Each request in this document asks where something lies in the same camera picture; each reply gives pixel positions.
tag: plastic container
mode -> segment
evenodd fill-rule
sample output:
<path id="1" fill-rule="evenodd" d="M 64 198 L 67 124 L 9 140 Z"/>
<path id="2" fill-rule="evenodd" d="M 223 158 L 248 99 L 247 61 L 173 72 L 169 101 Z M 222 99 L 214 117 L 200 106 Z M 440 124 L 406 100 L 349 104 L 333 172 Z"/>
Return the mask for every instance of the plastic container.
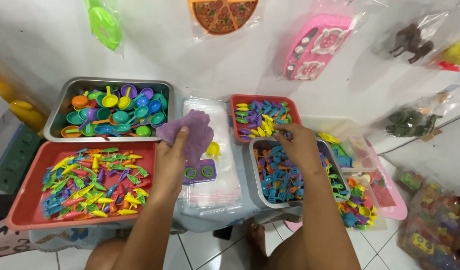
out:
<path id="1" fill-rule="evenodd" d="M 275 102 L 275 103 L 282 103 L 282 102 L 287 102 L 287 106 L 290 111 L 289 114 L 292 117 L 293 123 L 297 123 L 299 125 L 302 124 L 302 121 L 300 121 L 300 116 L 298 115 L 297 107 L 295 106 L 295 103 L 291 101 L 290 99 L 283 97 L 283 96 L 272 96 L 272 95 L 232 95 L 230 97 L 230 107 L 232 109 L 236 108 L 237 104 L 240 103 L 246 103 L 250 104 L 252 101 L 269 101 L 269 102 Z M 235 114 L 232 113 L 232 120 L 233 120 L 233 132 L 235 133 L 235 138 L 242 142 L 242 143 L 249 143 L 250 140 L 243 140 L 240 138 L 240 135 L 238 133 L 239 128 L 246 128 L 248 124 L 242 124 L 240 122 L 237 122 L 235 120 Z"/>
<path id="2" fill-rule="evenodd" d="M 364 196 L 367 196 L 372 202 L 373 206 L 377 208 L 377 218 L 373 221 L 374 225 L 369 226 L 366 230 L 357 230 L 353 228 L 347 228 L 347 230 L 358 231 L 358 232 L 387 230 L 387 223 L 385 222 L 385 217 L 383 216 L 382 211 L 380 210 L 380 206 L 378 205 L 377 199 L 375 198 L 374 192 L 372 191 L 372 187 L 370 187 L 370 183 L 363 177 L 348 177 L 348 178 L 353 178 L 358 184 L 365 187 L 365 191 L 362 194 Z"/>
<path id="3" fill-rule="evenodd" d="M 151 88 L 154 94 L 161 93 L 168 101 L 168 107 L 165 110 L 167 115 L 167 121 L 173 120 L 173 104 L 174 104 L 174 89 L 173 86 L 164 81 L 150 81 L 150 80 L 121 80 L 121 79 L 107 79 L 107 78 L 95 78 L 95 77 L 78 77 L 73 78 L 66 82 L 63 86 L 60 96 L 59 103 L 53 108 L 50 116 L 48 117 L 47 124 L 44 128 L 45 138 L 52 142 L 63 143 L 63 142 L 122 142 L 122 141 L 159 141 L 160 138 L 156 137 L 156 129 L 150 127 L 152 135 L 150 137 L 133 137 L 133 136 L 122 136 L 113 137 L 108 136 L 106 139 L 101 137 L 85 137 L 81 136 L 78 138 L 63 138 L 61 136 L 61 130 L 66 126 L 70 126 L 67 121 L 67 115 L 74 111 L 71 105 L 71 100 L 78 95 L 83 95 L 85 91 L 92 91 L 94 89 L 104 92 L 107 86 L 112 89 L 121 89 L 122 86 L 130 84 L 134 86 L 138 91 Z"/>
<path id="4" fill-rule="evenodd" d="M 262 209 L 279 209 L 303 205 L 302 200 L 285 201 L 281 203 L 270 203 L 263 195 L 262 186 L 260 184 L 260 177 L 258 174 L 257 161 L 255 160 L 254 155 L 254 149 L 257 149 L 259 151 L 269 150 L 272 147 L 278 145 L 280 144 L 272 137 L 259 137 L 251 140 L 248 147 L 243 148 L 244 163 L 251 164 L 251 166 L 245 166 L 245 173 L 248 181 L 248 191 L 250 193 L 252 201 Z M 339 184 L 344 185 L 346 190 L 350 190 L 347 181 L 344 180 L 345 176 L 343 175 L 340 167 L 336 165 L 335 155 L 330 149 L 330 145 L 325 140 L 317 138 L 317 146 L 318 150 L 322 152 L 328 158 L 329 162 L 332 164 L 332 168 L 330 168 L 330 174 L 338 175 L 339 178 L 337 179 L 337 182 Z M 347 199 L 348 197 L 346 199 L 335 198 L 335 201 L 344 202 Z"/>
<path id="5" fill-rule="evenodd" d="M 46 168 L 54 166 L 60 160 L 71 155 L 75 156 L 75 152 L 83 149 L 106 149 L 118 147 L 119 151 L 132 150 L 133 154 L 142 156 L 141 160 L 145 161 L 142 166 L 148 172 L 146 179 L 153 181 L 155 171 L 155 142 L 112 142 L 112 143 L 54 143 L 46 142 L 38 150 L 35 159 L 23 181 L 22 187 L 17 194 L 11 210 L 8 213 L 7 225 L 12 230 L 25 231 L 34 229 L 47 229 L 58 227 L 77 227 L 88 224 L 115 223 L 125 220 L 137 218 L 134 215 L 122 215 L 107 218 L 89 218 L 84 220 L 58 220 L 56 218 L 45 219 L 42 213 L 41 201 L 50 195 L 51 190 L 42 192 L 42 179 L 46 173 Z M 110 177 L 105 176 L 103 186 L 107 189 L 113 184 L 117 184 L 120 175 L 114 174 Z M 124 186 L 129 186 L 131 181 L 125 179 L 121 182 Z"/>
<path id="6" fill-rule="evenodd" d="M 353 164 L 360 163 L 361 167 L 342 168 L 342 172 L 373 172 L 377 162 L 373 159 L 359 127 L 351 119 L 302 116 L 302 125 L 312 129 L 315 134 L 323 132 L 333 136 L 346 147 L 352 157 Z"/>

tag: white tile floor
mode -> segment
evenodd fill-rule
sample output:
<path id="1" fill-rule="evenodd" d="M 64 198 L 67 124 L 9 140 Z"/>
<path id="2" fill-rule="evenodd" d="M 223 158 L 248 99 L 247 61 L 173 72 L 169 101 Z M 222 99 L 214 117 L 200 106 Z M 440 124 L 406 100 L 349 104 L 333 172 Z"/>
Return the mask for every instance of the white tile floor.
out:
<path id="1" fill-rule="evenodd" d="M 388 230 L 349 231 L 360 266 L 365 270 L 416 270 L 415 261 L 396 245 L 395 232 L 400 221 L 387 219 Z M 293 233 L 276 222 L 265 225 L 267 255 Z M 165 255 L 165 270 L 248 270 L 250 258 L 245 240 L 245 228 L 235 225 L 232 239 L 224 241 L 211 232 L 187 232 L 171 235 Z M 75 248 L 55 253 L 29 251 L 0 258 L 0 270 L 82 270 L 90 250 Z"/>

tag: white wall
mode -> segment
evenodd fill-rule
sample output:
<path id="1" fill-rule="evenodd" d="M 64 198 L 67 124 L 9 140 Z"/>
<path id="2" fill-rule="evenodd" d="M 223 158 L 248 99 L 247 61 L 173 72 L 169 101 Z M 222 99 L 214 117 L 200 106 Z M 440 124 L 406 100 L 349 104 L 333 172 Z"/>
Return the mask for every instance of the white wall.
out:
<path id="1" fill-rule="evenodd" d="M 460 196 L 460 119 L 428 142 L 415 140 L 384 155 L 396 166 L 410 165 Z"/>
<path id="2" fill-rule="evenodd" d="M 267 0 L 257 27 L 199 44 L 185 0 L 121 0 L 125 59 L 91 35 L 80 0 L 0 0 L 0 60 L 50 107 L 72 77 L 156 79 L 183 95 L 287 96 L 302 115 L 344 116 L 369 126 L 422 93 L 460 84 L 460 72 L 427 70 L 372 52 L 387 29 L 416 15 L 415 1 L 392 0 L 381 12 L 370 10 L 315 82 L 277 81 L 273 71 L 282 40 L 294 39 L 291 33 L 308 20 L 309 0 Z"/>

